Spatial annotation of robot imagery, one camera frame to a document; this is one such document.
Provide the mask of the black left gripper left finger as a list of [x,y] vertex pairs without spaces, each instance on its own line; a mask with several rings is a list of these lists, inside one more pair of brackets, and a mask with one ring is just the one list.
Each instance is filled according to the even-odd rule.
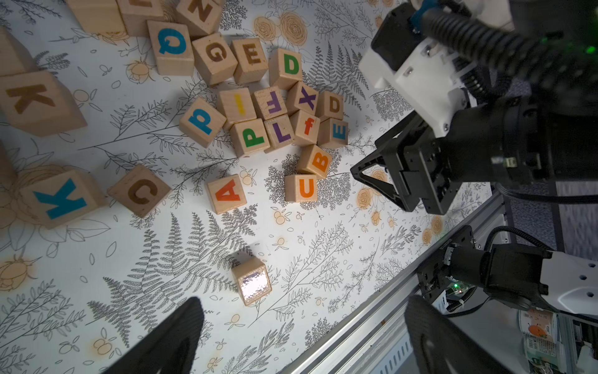
[[190,373],[204,321],[200,299],[191,297],[106,372]]

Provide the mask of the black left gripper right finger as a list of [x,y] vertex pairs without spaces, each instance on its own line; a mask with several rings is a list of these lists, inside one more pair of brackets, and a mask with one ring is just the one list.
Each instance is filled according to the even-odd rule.
[[509,372],[424,298],[409,297],[404,318],[421,373]]

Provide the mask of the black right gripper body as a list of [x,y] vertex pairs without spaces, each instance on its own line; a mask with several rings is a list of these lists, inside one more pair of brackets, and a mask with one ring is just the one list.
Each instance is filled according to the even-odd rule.
[[376,141],[353,178],[412,212],[444,215],[464,182],[513,188],[597,179],[597,114],[570,115],[535,97],[459,110],[436,137],[416,112]]

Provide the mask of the wooden block green D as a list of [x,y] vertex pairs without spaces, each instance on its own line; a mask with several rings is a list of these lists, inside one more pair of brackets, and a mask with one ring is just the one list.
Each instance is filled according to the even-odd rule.
[[303,80],[301,55],[278,48],[269,59],[269,84],[280,90],[290,90]]

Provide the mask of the wooden block letter R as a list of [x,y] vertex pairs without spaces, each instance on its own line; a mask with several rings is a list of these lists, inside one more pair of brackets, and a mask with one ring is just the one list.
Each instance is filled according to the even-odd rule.
[[267,267],[263,261],[252,257],[231,269],[238,285],[238,292],[245,306],[250,306],[272,291]]

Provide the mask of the wooden block brown E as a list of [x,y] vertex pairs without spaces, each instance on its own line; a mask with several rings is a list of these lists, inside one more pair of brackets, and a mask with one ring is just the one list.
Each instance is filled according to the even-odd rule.
[[265,76],[269,63],[259,38],[233,40],[231,50],[238,61],[235,69],[235,83],[250,84],[259,82]]

